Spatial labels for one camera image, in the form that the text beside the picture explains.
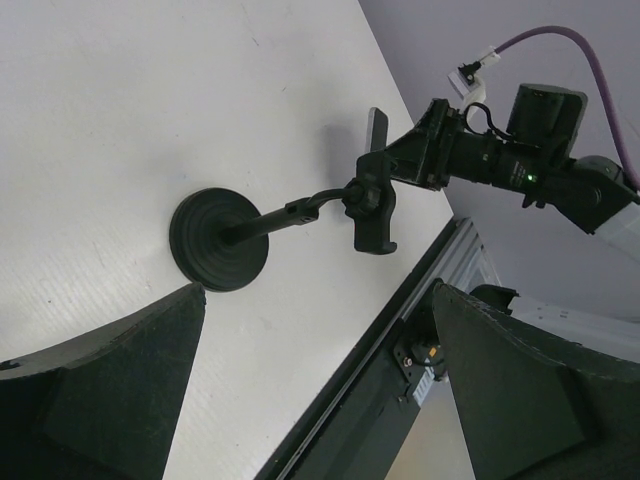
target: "metal rod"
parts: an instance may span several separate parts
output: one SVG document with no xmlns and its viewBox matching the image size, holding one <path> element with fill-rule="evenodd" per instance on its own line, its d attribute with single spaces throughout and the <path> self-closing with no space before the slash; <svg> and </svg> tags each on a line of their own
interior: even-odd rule
<svg viewBox="0 0 640 480">
<path fill-rule="evenodd" d="M 284 208 L 261 215 L 239 225 L 225 228 L 220 239 L 227 245 L 237 245 L 250 238 L 267 235 L 293 225 L 305 225 L 318 219 L 319 208 L 330 200 L 339 200 L 356 193 L 354 188 L 337 188 L 288 203 Z"/>
</svg>

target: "white table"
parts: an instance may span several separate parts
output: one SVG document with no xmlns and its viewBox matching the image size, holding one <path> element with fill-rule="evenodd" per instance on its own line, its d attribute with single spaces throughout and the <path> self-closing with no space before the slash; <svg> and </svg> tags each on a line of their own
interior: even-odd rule
<svg viewBox="0 0 640 480">
<path fill-rule="evenodd" d="M 369 107 L 407 111 L 356 0 L 0 2 L 0 358 L 187 283 L 167 230 L 203 187 L 267 212 L 343 186 Z M 167 479 L 251 479 L 451 217 L 396 184 L 387 257 L 338 204 L 208 294 Z"/>
</svg>

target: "white cable connector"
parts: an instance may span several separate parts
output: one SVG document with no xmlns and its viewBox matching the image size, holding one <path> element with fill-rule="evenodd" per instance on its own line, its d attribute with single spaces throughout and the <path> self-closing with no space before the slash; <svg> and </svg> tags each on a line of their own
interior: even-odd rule
<svg viewBox="0 0 640 480">
<path fill-rule="evenodd" d="M 488 47 L 480 54 L 478 60 L 473 64 L 478 64 L 478 70 L 474 73 L 465 73 L 460 68 L 456 68 L 448 75 L 449 83 L 454 88 L 462 102 L 460 110 L 464 110 L 472 103 L 484 103 L 487 98 L 487 89 L 484 80 L 478 75 L 482 67 L 490 67 L 500 61 L 500 55 L 496 53 L 495 47 Z M 471 118 L 477 108 L 469 110 L 468 118 Z"/>
</svg>

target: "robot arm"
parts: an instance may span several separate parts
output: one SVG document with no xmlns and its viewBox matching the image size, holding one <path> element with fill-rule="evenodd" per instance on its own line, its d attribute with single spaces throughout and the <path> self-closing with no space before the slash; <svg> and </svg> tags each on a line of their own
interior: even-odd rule
<svg viewBox="0 0 640 480">
<path fill-rule="evenodd" d="M 447 100 L 433 100 L 415 127 L 384 149 L 391 178 L 430 190 L 452 176 L 492 185 L 523 194 L 525 208 L 551 204 L 593 234 L 628 205 L 640 204 L 640 197 L 613 161 L 570 157 L 586 103 L 580 92 L 521 85 L 506 132 L 478 105 L 490 125 L 480 134 L 467 124 L 469 108 L 461 112 Z"/>
</svg>

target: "rubber suction cup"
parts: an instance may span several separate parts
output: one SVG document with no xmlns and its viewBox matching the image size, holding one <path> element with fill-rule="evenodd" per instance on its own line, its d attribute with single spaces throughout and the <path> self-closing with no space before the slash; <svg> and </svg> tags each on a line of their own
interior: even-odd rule
<svg viewBox="0 0 640 480">
<path fill-rule="evenodd" d="M 249 200 L 224 188 L 209 188 L 187 197 L 173 214 L 169 231 L 171 252 L 182 273 L 214 292 L 249 285 L 267 261 L 269 237 L 228 245 L 218 234 L 259 216 Z"/>
</svg>

